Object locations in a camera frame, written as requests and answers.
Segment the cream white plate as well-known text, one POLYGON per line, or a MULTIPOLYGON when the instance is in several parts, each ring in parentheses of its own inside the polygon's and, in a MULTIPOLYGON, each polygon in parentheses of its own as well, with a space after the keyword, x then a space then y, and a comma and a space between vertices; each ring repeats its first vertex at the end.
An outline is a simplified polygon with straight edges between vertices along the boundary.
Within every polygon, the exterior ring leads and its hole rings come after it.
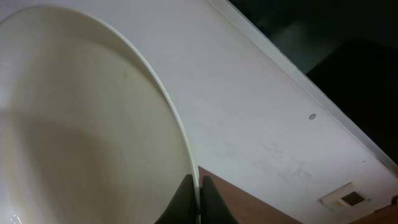
POLYGON ((187 174, 198 209, 180 118, 125 36, 46 4, 1 21, 2 223, 155 223, 187 174))

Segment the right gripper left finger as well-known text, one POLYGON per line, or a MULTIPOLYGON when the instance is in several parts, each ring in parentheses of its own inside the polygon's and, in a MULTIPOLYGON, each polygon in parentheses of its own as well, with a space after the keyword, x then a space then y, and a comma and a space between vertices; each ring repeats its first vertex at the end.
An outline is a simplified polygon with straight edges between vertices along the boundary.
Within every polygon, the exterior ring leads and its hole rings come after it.
POLYGON ((196 224, 197 202, 193 176, 187 174, 155 224, 196 224))

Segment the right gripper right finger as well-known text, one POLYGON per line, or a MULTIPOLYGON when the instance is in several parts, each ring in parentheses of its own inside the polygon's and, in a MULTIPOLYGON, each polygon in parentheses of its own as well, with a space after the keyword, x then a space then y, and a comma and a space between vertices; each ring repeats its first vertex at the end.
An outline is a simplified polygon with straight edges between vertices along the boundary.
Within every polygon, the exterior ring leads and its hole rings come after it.
POLYGON ((205 175, 202 180, 200 203, 203 224, 239 224, 209 175, 205 175))

